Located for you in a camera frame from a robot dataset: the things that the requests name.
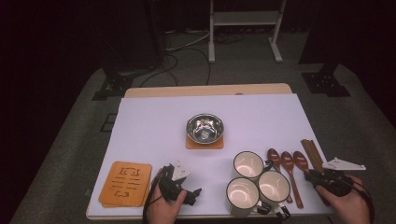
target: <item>white shelf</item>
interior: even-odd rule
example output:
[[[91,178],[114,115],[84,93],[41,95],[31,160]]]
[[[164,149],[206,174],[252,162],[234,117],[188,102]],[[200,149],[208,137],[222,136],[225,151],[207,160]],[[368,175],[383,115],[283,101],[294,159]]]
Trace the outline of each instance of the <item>white shelf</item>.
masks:
[[[274,25],[278,11],[215,12],[214,25]]]

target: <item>right hand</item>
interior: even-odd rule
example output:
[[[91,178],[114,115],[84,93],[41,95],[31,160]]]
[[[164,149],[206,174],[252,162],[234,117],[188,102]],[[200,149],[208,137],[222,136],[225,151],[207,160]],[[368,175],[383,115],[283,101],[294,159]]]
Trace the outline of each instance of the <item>right hand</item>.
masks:
[[[361,184],[361,180],[357,177],[352,175],[349,177],[354,182]],[[354,184],[354,187],[363,190],[358,184]],[[333,195],[322,186],[317,186],[316,190],[335,208],[337,215],[346,224],[370,224],[369,207],[356,190],[350,191],[343,197]]]

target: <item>table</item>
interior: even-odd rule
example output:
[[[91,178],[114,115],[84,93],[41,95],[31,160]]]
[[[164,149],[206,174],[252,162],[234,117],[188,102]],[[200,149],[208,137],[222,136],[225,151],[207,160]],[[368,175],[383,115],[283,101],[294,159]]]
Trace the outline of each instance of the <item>table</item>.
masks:
[[[209,23],[209,62],[215,62],[215,42],[213,41],[215,26],[223,25],[274,25],[273,36],[268,38],[271,50],[277,63],[283,62],[276,40],[280,24],[283,19],[286,0],[281,0],[278,11],[249,11],[249,12],[215,12],[214,0],[210,0]]]
[[[213,113],[223,119],[223,149],[186,149],[183,145],[187,119],[201,112]],[[243,113],[251,119],[236,119]],[[272,116],[267,118],[263,113]],[[262,123],[267,128],[260,130]],[[161,128],[153,129],[156,124],[161,124]],[[237,139],[236,136],[243,136],[250,130],[249,139]],[[152,138],[163,133],[166,133],[165,137]],[[297,95],[287,84],[129,89],[120,104],[87,217],[141,218],[142,207],[104,208],[98,202],[98,195],[114,161],[150,163],[155,175],[159,168],[175,160],[180,160],[191,171],[183,188],[203,189],[194,206],[182,206],[179,217],[231,217],[226,210],[225,188],[232,178],[233,157],[240,151],[251,150],[266,160],[266,151],[270,147],[279,152],[297,149],[304,152],[300,144],[304,138],[317,143],[319,153],[326,161]],[[309,203],[305,204],[304,210],[288,204],[292,215],[333,213],[331,208],[322,204],[312,185],[304,181],[303,172],[295,170],[294,173],[303,202]]]

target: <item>hand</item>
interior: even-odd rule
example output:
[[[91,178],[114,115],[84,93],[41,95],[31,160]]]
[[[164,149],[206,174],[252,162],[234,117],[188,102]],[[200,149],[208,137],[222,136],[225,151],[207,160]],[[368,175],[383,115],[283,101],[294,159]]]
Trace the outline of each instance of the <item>hand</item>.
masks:
[[[349,177],[354,182],[361,184],[361,180],[357,177],[352,175]],[[354,184],[354,187],[363,190],[358,184]],[[343,197],[333,195],[322,186],[317,186],[316,190],[335,208],[337,215],[346,224],[370,224],[369,207],[356,190],[353,189]]]
[[[156,202],[152,203],[148,207],[148,223],[149,224],[173,224],[176,221],[178,211],[187,196],[187,191],[182,190],[178,196],[177,200],[173,204],[170,204],[165,200],[161,194],[160,187],[158,185],[150,199],[151,202],[158,199]]]

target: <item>white tabletop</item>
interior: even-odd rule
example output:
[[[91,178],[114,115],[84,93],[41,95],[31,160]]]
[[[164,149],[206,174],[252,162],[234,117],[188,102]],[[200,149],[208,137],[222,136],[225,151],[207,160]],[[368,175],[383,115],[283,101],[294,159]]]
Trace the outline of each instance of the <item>white tabletop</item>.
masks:
[[[187,120],[211,113],[224,122],[223,149],[186,149]],[[267,160],[269,148],[304,152],[301,140],[312,139],[324,161],[296,94],[214,95],[124,98],[97,178],[87,217],[91,219],[141,218],[142,207],[104,208],[98,201],[114,161],[149,163],[156,172],[180,160],[191,172],[182,187],[202,188],[194,206],[183,205],[180,217],[229,217],[225,189],[232,177],[233,157],[245,150]],[[312,184],[294,169],[304,209],[285,203],[292,215],[330,214]]]

